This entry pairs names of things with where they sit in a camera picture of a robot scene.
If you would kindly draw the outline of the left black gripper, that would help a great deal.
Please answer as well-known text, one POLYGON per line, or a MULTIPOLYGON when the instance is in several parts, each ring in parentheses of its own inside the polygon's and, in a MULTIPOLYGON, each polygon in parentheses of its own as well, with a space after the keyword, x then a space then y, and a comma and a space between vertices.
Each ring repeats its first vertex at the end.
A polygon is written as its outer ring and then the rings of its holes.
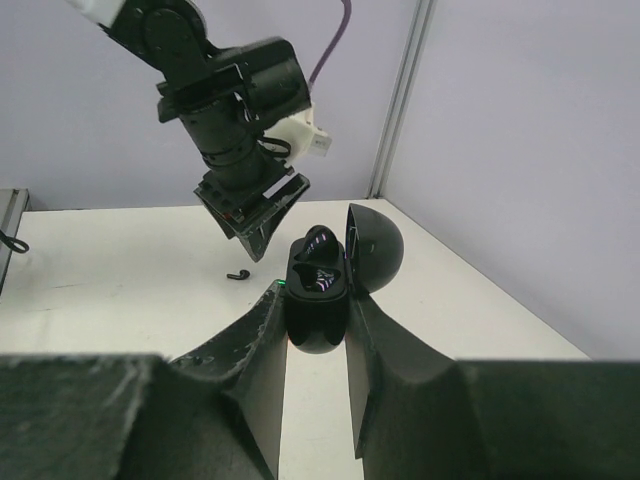
POLYGON ((236 237, 254 263, 310 181, 282 159, 256 149, 238 165, 207 172, 195 194, 219 222, 225 235, 236 237))

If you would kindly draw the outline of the black charging case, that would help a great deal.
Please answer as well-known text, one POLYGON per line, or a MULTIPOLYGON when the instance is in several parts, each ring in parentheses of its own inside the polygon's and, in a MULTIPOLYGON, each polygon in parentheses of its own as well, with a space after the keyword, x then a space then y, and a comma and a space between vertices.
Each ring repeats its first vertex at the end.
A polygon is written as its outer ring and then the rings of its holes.
POLYGON ((284 321, 296 348, 324 354, 342 342, 351 300, 382 289, 396 277, 404 240, 389 217, 354 203, 347 211, 345 241, 336 236, 341 250, 333 262, 300 261, 304 237, 289 251, 284 321))

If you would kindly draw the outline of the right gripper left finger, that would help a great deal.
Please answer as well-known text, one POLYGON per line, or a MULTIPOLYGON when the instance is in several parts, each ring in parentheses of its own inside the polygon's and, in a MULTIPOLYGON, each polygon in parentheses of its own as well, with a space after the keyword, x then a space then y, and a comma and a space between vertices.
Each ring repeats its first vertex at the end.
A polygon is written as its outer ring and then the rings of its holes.
POLYGON ((5 355, 5 479, 274 479, 284 287, 192 351, 5 355))

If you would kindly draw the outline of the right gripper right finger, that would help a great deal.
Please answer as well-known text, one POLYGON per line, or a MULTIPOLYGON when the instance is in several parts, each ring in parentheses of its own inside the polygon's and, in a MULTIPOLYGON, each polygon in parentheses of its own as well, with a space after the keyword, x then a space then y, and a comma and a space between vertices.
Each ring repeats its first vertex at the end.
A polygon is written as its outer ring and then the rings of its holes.
POLYGON ((368 479, 635 479, 635 362, 454 360, 372 299, 346 331, 355 455, 368 479))

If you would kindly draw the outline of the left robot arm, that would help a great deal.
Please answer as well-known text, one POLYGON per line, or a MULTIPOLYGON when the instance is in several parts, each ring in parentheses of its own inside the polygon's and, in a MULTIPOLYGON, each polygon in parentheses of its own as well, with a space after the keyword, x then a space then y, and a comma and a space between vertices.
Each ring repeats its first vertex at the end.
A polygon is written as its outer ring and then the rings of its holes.
POLYGON ((315 135, 293 46, 272 37, 218 48, 191 1, 73 1, 71 7, 163 75, 160 122, 181 122, 207 171, 195 193, 227 238, 260 261, 309 188, 292 163, 315 135))

